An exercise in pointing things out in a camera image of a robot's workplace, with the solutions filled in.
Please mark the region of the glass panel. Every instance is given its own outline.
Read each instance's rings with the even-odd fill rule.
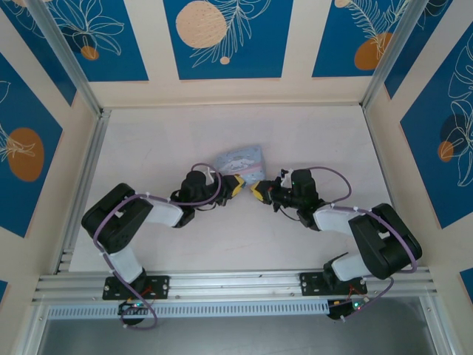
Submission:
[[[436,354],[417,299],[384,299],[346,323],[323,316],[161,319],[153,331],[117,320],[48,322],[41,355]]]

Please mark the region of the floral wall pattern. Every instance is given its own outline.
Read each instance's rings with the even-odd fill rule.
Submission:
[[[25,3],[19,0],[0,0],[0,8],[61,92],[64,100],[72,105],[77,90],[33,20]]]
[[[292,3],[164,0],[179,78],[280,78]]]
[[[473,24],[401,126],[442,227],[473,212]]]
[[[372,75],[411,0],[333,0],[312,76]]]
[[[394,63],[389,75],[384,82],[388,95],[392,98],[398,91],[407,73],[415,63],[417,57],[421,54],[435,28],[440,23],[443,15],[449,8],[452,0],[429,0],[417,25],[412,30],[409,39],[405,43],[398,59]]]
[[[0,54],[0,227],[25,237],[62,128]]]
[[[39,44],[41,50],[48,47],[23,1],[2,2],[33,52]],[[148,80],[123,0],[48,0],[45,5],[89,81]]]

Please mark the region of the perforated metal strip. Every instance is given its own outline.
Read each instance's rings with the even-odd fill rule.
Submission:
[[[153,306],[162,318],[185,317],[247,317],[328,314],[326,300],[272,301],[272,302],[173,302]],[[104,320],[117,318],[117,304],[110,305],[57,305],[50,308],[51,320]],[[129,318],[151,317],[142,310]]]

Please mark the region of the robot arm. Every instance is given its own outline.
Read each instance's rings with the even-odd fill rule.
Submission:
[[[327,283],[344,282],[368,274],[384,280],[411,263],[405,246],[415,259],[422,256],[418,241],[390,205],[382,203],[366,213],[331,206],[319,197],[309,169],[282,170],[281,177],[261,181],[251,190],[258,200],[273,204],[275,212],[281,207],[297,209],[301,223],[307,228],[338,231],[355,238],[358,254],[341,255],[324,266]],[[386,224],[400,236],[405,246],[386,228]]]
[[[146,272],[138,262],[132,247],[129,245],[137,230],[145,222],[161,223],[169,227],[181,228],[195,216],[193,206],[209,198],[211,203],[224,206],[228,200],[237,195],[245,182],[239,175],[220,175],[219,183],[212,176],[193,170],[181,184],[181,189],[172,193],[169,198],[173,203],[159,200],[137,198],[125,204],[118,213],[112,215],[98,235],[98,243],[108,254],[115,270],[134,290],[142,292],[146,287]],[[125,183],[118,184],[105,197],[98,201],[82,218],[82,226],[91,238],[99,226],[119,203],[136,192]]]

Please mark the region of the beige circle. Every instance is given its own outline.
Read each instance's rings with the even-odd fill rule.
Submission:
[[[192,48],[208,48],[218,44],[227,34],[225,17],[206,1],[189,2],[176,17],[180,39]]]
[[[335,6],[337,7],[345,7],[348,6],[348,4],[351,2],[351,0],[334,0]]]
[[[24,3],[24,0],[12,0],[15,4],[20,5],[21,7],[26,7],[27,5]]]

